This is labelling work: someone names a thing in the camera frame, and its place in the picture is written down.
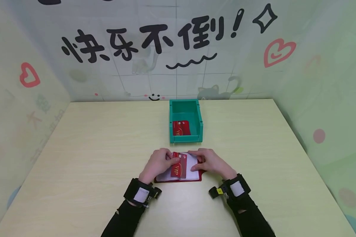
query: black sleeve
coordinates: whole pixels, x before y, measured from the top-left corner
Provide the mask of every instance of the black sleeve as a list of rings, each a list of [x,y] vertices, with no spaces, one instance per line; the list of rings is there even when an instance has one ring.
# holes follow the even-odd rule
[[[241,200],[227,200],[236,217],[237,224],[243,237],[275,237],[273,230],[265,220],[260,210],[249,195]]]
[[[135,207],[124,200],[109,221],[101,237],[132,237],[145,207]]]

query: hand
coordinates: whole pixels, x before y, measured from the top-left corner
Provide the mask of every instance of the hand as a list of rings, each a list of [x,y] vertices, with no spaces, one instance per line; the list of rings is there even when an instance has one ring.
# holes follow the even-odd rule
[[[189,150],[191,155],[196,155],[201,164],[191,167],[191,171],[207,170],[219,174],[224,180],[234,179],[237,172],[221,159],[213,149],[199,148],[198,150]]]
[[[150,184],[157,175],[165,172],[172,165],[177,164],[179,160],[178,157],[173,158],[173,154],[167,148],[155,150],[138,177],[138,180],[144,184]]]

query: pink dot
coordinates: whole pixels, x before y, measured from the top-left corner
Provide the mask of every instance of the pink dot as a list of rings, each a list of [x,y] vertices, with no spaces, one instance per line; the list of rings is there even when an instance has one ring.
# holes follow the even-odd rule
[[[317,129],[313,133],[312,137],[314,139],[314,142],[320,144],[320,143],[324,142],[324,140],[326,138],[326,133],[324,132],[323,129]]]
[[[352,190],[347,188],[339,189],[339,197],[347,207],[356,207],[356,194]]]

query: person's left hand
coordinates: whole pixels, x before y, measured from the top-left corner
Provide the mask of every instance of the person's left hand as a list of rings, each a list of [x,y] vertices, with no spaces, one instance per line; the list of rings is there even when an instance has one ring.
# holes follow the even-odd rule
[[[177,164],[179,160],[178,157],[173,158],[173,154],[167,148],[155,150],[138,177],[138,180],[144,184],[150,184],[157,175],[165,172],[172,165]]]

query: exclamation mark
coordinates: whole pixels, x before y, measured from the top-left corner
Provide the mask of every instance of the exclamation mark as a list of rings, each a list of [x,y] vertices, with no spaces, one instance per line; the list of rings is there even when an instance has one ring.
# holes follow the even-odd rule
[[[241,8],[237,13],[235,23],[233,24],[233,31],[238,30],[238,28],[240,26],[241,19],[243,18],[243,15],[244,15],[244,9]],[[235,37],[236,37],[236,32],[233,32],[231,34],[231,38],[235,38]]]

